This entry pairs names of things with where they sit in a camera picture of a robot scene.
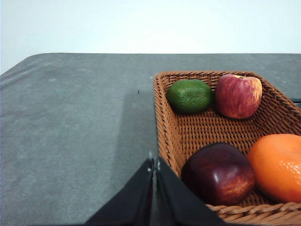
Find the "dark red apple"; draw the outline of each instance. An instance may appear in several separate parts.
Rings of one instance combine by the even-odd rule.
[[[257,110],[262,96],[262,85],[255,77],[223,75],[215,90],[215,106],[221,114],[246,119]]]
[[[255,185],[247,158],[226,143],[207,145],[195,152],[184,164],[181,177],[196,196],[211,205],[238,204]]]

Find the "gray table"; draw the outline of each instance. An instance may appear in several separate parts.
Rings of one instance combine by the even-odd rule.
[[[152,83],[169,70],[253,71],[301,97],[301,54],[26,58],[0,77],[1,225],[82,223],[157,157]]]

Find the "wicker basket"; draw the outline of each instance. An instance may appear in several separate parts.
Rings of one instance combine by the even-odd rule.
[[[254,116],[244,120],[229,119],[217,114],[214,107],[194,115],[173,112],[165,94],[174,82],[201,79],[214,91],[218,79],[227,73],[261,80],[263,95]],[[253,143],[264,135],[301,135],[300,108],[268,81],[252,72],[162,72],[154,78],[154,96],[159,154],[179,177],[185,161],[205,145],[225,142],[247,154]],[[257,190],[237,206],[208,206],[225,222],[257,225],[301,223],[301,203],[273,203]]]

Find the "orange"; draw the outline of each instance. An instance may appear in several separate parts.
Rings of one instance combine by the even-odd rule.
[[[301,202],[301,136],[261,137],[247,157],[264,194],[277,202]]]

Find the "basket weave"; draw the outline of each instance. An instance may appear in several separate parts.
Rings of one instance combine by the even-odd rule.
[[[256,113],[244,120],[223,117],[213,107],[194,115],[175,113],[165,94],[178,80],[200,79],[215,91],[224,74],[253,76],[261,80],[262,100]],[[178,177],[185,161],[199,148],[215,142],[229,143],[244,154],[268,134],[301,135],[301,111],[281,91],[253,72],[162,72],[154,78],[159,154]],[[280,225],[301,223],[301,203],[273,203],[254,190],[237,206],[211,206],[225,222]]]

